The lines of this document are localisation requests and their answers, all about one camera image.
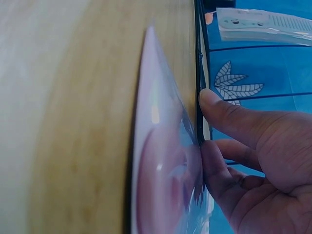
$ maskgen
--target transparent plastic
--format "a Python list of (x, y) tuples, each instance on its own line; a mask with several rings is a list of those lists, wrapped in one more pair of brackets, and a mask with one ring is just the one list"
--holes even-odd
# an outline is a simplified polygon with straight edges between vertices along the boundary
[(207, 234), (213, 200), (203, 184), (200, 148), (153, 26), (139, 79), (132, 233)]
[(222, 40), (273, 41), (312, 46), (312, 20), (253, 9), (217, 8)]

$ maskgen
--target wooden table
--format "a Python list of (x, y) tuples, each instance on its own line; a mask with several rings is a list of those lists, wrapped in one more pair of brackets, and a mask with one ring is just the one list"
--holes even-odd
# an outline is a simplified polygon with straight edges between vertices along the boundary
[(0, 233), (129, 233), (131, 130), (146, 27), (195, 116), (192, 0), (4, 0)]

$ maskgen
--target hand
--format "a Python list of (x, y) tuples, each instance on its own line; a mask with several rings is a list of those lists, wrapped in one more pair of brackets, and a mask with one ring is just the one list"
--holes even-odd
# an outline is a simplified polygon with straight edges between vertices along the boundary
[[(237, 234), (312, 233), (312, 115), (252, 111), (203, 90), (208, 123), (234, 139), (202, 145), (204, 180)], [(265, 174), (228, 168), (234, 160)]]

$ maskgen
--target leaf pattern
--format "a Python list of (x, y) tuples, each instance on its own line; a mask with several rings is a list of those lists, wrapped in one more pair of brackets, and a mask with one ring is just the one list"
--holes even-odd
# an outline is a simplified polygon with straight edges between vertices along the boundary
[(221, 89), (230, 91), (236, 97), (249, 97), (255, 95), (261, 91), (263, 84), (244, 84), (224, 86)]
[(264, 87), (264, 84), (232, 85), (246, 77), (248, 76), (231, 74), (231, 61), (228, 61), (216, 75), (214, 86), (224, 100), (233, 105), (240, 105), (238, 98), (253, 96)]
[(227, 86), (235, 82), (238, 82), (246, 77), (247, 77), (246, 75), (231, 74), (231, 61), (228, 61), (226, 64), (223, 65), (223, 67), (221, 67), (220, 71), (216, 75), (214, 85)]

